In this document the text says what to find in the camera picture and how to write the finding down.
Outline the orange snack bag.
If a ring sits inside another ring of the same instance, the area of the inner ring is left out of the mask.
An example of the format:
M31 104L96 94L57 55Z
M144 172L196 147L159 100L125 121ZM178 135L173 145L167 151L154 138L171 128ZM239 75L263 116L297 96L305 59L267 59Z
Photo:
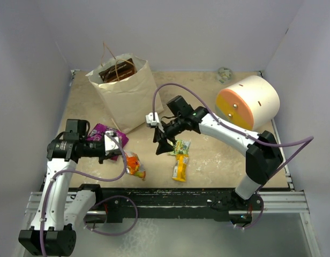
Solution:
M139 156L136 153L130 151L126 151L125 155L127 160L126 173L145 180L146 169L141 163Z

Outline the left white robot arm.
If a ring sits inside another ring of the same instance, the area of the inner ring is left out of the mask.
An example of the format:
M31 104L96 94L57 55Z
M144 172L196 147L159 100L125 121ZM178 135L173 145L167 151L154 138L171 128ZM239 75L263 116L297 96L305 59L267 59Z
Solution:
M69 185L80 158L97 158L103 163L122 154L116 130L99 133L100 140L89 139L87 120L68 119L65 130L47 147L47 172L41 200L30 227L21 230L18 240L33 256L70 256L76 244L76 230L89 209L103 206L99 185L81 185L74 200L66 205Z

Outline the purple candy bag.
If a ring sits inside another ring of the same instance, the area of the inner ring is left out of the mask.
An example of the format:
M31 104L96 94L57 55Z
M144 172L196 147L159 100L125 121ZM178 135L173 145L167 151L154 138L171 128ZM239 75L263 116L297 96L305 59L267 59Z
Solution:
M114 130L117 132L117 134L121 140L120 148L124 148L124 146L128 142L127 136L124 133L120 132L119 130L106 126L106 125L103 125L103 124L96 124L96 126L89 133L89 135L85 141L103 141L104 142L104 133L107 130ZM124 158L123 154L121 155L121 157L123 158L123 162L125 163L126 159Z

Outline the yellow snack bar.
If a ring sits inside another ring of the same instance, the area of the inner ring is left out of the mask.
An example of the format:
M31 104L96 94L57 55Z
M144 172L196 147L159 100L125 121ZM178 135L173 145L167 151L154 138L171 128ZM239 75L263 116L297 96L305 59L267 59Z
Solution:
M186 182L186 167L189 156L185 154L176 155L176 163L172 173L172 179L179 182Z

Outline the brown paper bag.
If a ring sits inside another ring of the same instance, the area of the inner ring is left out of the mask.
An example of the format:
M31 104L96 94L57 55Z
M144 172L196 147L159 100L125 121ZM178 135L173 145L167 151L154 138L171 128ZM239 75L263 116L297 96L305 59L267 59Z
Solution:
M121 81L103 83L99 72L115 64L117 59L132 58L137 72ZM147 60L131 53L113 55L86 74L89 82L102 99L113 124L123 133L129 133L145 122L145 116L153 110L164 111L159 94L154 95L158 88Z

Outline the brown m&m's bag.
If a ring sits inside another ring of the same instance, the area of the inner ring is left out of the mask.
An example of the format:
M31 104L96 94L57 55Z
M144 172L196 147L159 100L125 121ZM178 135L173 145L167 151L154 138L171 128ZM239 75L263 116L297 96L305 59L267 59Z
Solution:
M114 65L99 72L99 76L103 83L110 83L124 80L136 72L137 69L132 58L117 59Z

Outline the small green snack packet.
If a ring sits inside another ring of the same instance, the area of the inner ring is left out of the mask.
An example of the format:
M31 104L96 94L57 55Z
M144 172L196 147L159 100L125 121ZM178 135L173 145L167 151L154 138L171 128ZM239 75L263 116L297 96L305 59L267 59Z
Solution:
M177 140L176 143L170 142L172 151L168 153L170 156L187 155L191 146L191 141Z

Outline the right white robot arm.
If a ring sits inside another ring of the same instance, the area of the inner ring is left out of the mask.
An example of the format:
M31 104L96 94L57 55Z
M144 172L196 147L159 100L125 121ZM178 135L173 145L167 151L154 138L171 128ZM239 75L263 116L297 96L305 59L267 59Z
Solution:
M180 95L171 99L167 106L174 115L168 123L162 121L157 112L145 117L147 126L155 129L156 154L172 151L176 136L184 131L195 131L232 146L245 157L246 174L235 188L231 201L235 208L245 209L251 203L251 196L269 181L283 162L274 135L268 131L244 130L202 106L193 109Z

